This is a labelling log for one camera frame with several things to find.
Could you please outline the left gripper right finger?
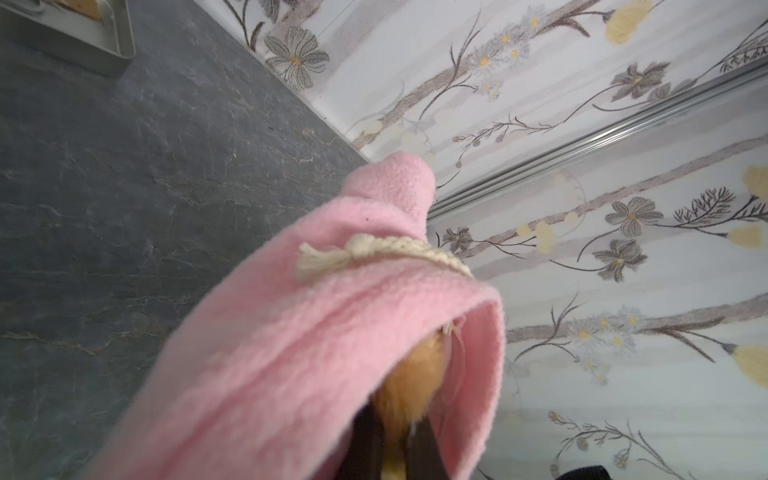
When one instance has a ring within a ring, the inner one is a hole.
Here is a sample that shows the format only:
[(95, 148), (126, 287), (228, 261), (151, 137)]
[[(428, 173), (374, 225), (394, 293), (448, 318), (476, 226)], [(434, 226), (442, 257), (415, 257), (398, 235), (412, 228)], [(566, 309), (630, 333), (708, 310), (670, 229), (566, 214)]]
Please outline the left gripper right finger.
[(415, 422), (405, 440), (407, 480), (449, 480), (430, 419)]

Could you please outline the brown teddy bear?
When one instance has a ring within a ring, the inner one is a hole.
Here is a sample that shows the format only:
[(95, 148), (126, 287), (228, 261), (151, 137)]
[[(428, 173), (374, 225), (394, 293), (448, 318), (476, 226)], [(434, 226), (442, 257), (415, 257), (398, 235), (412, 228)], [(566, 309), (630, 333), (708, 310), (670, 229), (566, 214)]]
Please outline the brown teddy bear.
[(427, 416), (447, 364), (444, 334), (437, 330), (413, 347), (373, 394), (372, 406), (383, 426), (383, 479), (406, 477), (407, 434)]

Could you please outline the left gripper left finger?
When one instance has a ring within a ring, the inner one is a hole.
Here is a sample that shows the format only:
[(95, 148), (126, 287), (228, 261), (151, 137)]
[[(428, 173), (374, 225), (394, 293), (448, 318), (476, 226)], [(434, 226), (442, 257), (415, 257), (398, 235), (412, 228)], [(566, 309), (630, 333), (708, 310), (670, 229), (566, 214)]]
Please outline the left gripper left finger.
[(337, 480), (380, 480), (384, 431), (372, 404), (362, 408), (352, 424), (347, 453), (336, 473)]

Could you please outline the pink fleece bear hoodie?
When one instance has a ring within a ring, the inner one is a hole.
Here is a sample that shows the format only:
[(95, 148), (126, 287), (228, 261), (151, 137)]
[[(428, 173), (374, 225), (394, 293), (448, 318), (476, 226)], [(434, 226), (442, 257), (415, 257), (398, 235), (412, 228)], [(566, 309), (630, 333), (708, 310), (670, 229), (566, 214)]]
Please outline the pink fleece bear hoodie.
[(413, 257), (300, 280), (303, 245), (357, 234), (425, 243), (435, 176), (395, 153), (361, 167), (330, 202), (238, 265), (171, 334), (84, 471), (87, 479), (330, 479), (355, 415), (420, 340), (454, 324), (455, 362), (430, 416), (452, 479), (479, 462), (505, 349), (498, 292)]

